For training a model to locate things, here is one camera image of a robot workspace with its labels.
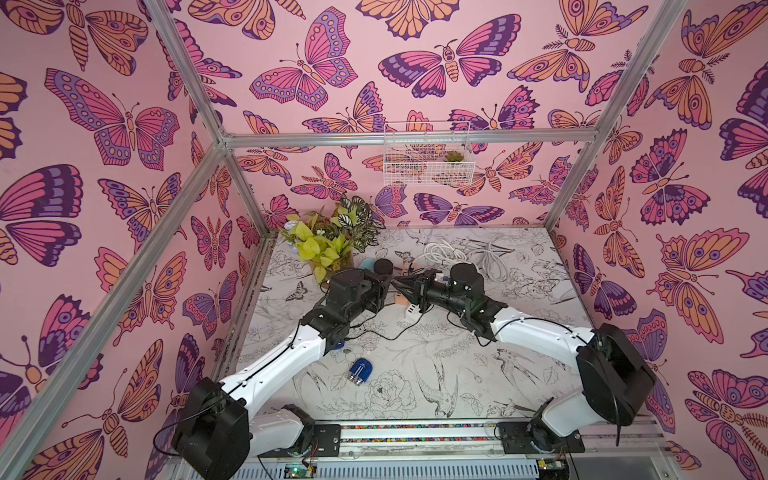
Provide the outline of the blue clip bottom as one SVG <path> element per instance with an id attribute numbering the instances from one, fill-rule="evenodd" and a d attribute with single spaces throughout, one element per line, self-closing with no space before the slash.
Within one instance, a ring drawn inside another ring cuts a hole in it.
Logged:
<path id="1" fill-rule="evenodd" d="M 350 367 L 347 379 L 355 385 L 361 385 L 368 381 L 372 371 L 373 366 L 371 362 L 367 359 L 360 358 Z"/>

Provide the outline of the white power strip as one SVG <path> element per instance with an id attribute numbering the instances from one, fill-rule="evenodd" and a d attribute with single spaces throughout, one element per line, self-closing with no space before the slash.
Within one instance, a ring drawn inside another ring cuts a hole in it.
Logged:
<path id="1" fill-rule="evenodd" d="M 409 304 L 405 310 L 407 318 L 418 321 L 422 317 L 422 311 L 418 305 Z"/>

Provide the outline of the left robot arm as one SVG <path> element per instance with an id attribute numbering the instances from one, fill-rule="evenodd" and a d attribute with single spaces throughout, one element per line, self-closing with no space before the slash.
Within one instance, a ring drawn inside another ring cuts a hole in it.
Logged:
<path id="1" fill-rule="evenodd" d="M 265 453 L 311 452 L 311 416 L 293 404 L 270 414 L 261 409 L 297 373 L 343 343 L 358 316 L 384 307 L 392 273 L 388 260 L 336 272 L 324 297 L 284 341 L 237 373 L 196 383 L 175 426 L 173 450 L 204 479 L 230 479 L 248 458 Z"/>

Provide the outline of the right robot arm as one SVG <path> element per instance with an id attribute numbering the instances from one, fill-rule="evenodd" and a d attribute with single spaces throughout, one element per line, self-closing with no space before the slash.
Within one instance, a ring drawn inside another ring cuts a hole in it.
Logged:
<path id="1" fill-rule="evenodd" d="M 587 426 L 631 425 L 656 386 L 656 375 L 621 329 L 575 327 L 528 315 L 486 295 L 484 279 L 470 263 L 453 265 L 445 282 L 429 269 L 396 277 L 393 286 L 422 310 L 436 306 L 456 315 L 478 338 L 522 346 L 578 372 L 579 386 L 546 401 L 526 427 L 540 452 L 560 448 Z"/>

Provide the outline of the orange power strip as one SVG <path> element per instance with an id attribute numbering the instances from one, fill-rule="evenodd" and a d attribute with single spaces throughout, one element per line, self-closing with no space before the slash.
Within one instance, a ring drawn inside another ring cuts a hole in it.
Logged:
<path id="1" fill-rule="evenodd" d="M 400 292 L 394 293 L 394 302 L 396 305 L 401 305 L 407 307 L 410 304 L 410 301 Z"/>

